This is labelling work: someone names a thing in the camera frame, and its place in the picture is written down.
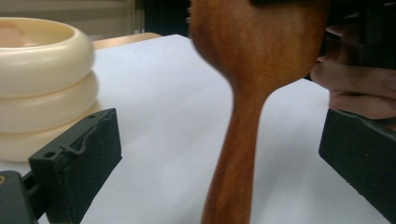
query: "white tabletop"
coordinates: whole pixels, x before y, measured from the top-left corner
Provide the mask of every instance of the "white tabletop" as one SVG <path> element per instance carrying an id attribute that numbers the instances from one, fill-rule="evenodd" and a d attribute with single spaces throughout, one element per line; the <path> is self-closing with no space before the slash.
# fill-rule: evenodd
<path id="1" fill-rule="evenodd" d="M 93 70 L 102 108 L 117 108 L 123 159 L 82 223 L 199 223 L 231 114 L 225 79 L 179 35 L 97 50 Z M 388 223 L 318 155 L 327 100 L 300 80 L 266 102 L 252 224 Z M 9 169 L 28 165 L 0 162 Z"/>

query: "stacked bowl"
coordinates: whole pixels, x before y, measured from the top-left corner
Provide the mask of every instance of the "stacked bowl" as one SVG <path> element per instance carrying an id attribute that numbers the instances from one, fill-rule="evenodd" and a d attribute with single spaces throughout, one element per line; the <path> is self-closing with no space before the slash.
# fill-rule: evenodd
<path id="1" fill-rule="evenodd" d="M 0 18 L 0 160 L 29 156 L 99 110 L 94 52 L 56 21 Z"/>

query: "wooden utensil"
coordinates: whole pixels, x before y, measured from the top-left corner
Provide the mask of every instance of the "wooden utensil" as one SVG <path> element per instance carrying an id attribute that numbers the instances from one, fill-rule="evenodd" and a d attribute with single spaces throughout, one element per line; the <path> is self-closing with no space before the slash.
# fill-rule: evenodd
<path id="1" fill-rule="evenodd" d="M 233 89 L 233 113 L 203 224 L 249 223 L 262 106 L 273 91 L 309 73 L 318 57 L 329 4 L 330 0 L 259 5 L 248 0 L 192 1 L 193 43 Z"/>

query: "human hand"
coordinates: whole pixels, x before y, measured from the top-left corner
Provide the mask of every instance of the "human hand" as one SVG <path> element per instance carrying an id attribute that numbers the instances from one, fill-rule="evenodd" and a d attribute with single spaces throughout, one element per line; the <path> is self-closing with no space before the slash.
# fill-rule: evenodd
<path id="1" fill-rule="evenodd" d="M 318 58 L 311 78 L 329 90 L 329 107 L 368 119 L 396 117 L 396 70 L 356 66 L 357 25 L 334 26 L 328 32 L 340 39 L 328 39 L 327 54 Z"/>

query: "spoon handle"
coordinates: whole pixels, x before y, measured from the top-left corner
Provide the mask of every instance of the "spoon handle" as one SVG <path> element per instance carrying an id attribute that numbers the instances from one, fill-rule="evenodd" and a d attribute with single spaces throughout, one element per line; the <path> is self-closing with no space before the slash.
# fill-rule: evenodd
<path id="1" fill-rule="evenodd" d="M 262 103 L 234 95 L 233 113 L 207 194 L 202 224 L 247 224 Z"/>

